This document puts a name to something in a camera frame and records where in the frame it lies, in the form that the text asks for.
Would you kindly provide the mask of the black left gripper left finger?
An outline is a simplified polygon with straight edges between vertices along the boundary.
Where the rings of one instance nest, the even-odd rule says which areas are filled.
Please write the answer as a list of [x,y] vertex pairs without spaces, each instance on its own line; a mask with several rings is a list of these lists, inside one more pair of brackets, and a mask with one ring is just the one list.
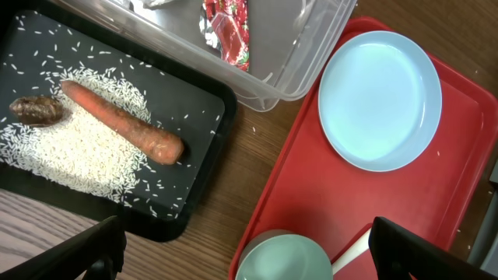
[[111,216],[1,273],[1,280],[115,279],[122,272],[127,239],[121,220]]

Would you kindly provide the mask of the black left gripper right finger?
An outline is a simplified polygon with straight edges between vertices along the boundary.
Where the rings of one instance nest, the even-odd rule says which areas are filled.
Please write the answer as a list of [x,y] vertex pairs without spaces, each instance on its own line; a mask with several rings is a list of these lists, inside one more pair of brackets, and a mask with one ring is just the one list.
[[369,248],[380,280],[497,280],[385,217],[373,220]]

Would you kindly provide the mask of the white plastic spoon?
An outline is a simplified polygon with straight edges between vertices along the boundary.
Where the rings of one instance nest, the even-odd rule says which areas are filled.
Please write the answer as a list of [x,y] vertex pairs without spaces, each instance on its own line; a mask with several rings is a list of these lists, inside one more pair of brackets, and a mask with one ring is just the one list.
[[332,263],[332,272],[335,275],[347,264],[354,261],[358,256],[369,250],[370,231],[368,229],[359,237],[335,262]]

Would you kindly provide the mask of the white rice pile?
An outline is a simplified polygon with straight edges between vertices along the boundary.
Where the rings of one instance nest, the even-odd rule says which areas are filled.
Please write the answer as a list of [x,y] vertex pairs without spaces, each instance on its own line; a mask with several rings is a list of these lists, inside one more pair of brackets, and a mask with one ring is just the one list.
[[146,155],[116,131],[98,121],[61,90],[71,80],[94,91],[145,122],[151,113],[143,92],[123,72],[85,68],[60,68],[41,72],[40,84],[29,93],[53,97],[65,111],[62,122],[47,128],[22,124],[12,113],[1,115],[1,161],[27,170],[75,191],[124,201],[140,179],[137,173],[150,170]]

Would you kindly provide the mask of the mint green bowl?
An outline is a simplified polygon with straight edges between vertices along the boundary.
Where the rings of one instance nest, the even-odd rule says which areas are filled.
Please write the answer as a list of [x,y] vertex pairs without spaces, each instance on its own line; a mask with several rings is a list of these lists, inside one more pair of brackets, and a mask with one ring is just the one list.
[[236,280],[332,280],[331,261],[312,239],[283,229],[263,232],[243,249]]

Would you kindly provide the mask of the orange carrot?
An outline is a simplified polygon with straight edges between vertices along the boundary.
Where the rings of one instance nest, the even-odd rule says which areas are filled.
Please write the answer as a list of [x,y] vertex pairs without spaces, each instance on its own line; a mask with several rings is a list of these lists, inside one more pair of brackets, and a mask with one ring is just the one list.
[[63,81],[61,89],[68,98],[154,162],[174,165],[182,156],[184,144],[175,134],[146,123],[77,82]]

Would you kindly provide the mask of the brown food scrap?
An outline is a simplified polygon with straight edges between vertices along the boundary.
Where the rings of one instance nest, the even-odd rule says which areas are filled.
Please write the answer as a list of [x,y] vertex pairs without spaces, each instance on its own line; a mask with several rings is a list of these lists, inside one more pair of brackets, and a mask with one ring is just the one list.
[[24,125],[48,127],[65,116],[61,102],[47,96],[24,96],[9,105],[10,112]]

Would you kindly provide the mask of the light blue plate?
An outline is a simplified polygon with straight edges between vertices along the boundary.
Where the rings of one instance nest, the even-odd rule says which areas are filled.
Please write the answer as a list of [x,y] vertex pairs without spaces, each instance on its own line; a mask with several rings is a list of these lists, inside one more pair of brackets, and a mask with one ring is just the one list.
[[376,30],[347,40],[331,56],[317,105],[325,137],[346,162],[388,172],[413,162],[433,140],[442,86],[418,44]]

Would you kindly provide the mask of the red snack wrapper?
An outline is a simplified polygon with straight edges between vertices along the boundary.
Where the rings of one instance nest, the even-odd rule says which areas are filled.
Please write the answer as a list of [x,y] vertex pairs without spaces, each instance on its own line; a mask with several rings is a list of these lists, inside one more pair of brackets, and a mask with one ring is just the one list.
[[247,0],[204,0],[199,29],[205,43],[219,51],[223,61],[249,70]]

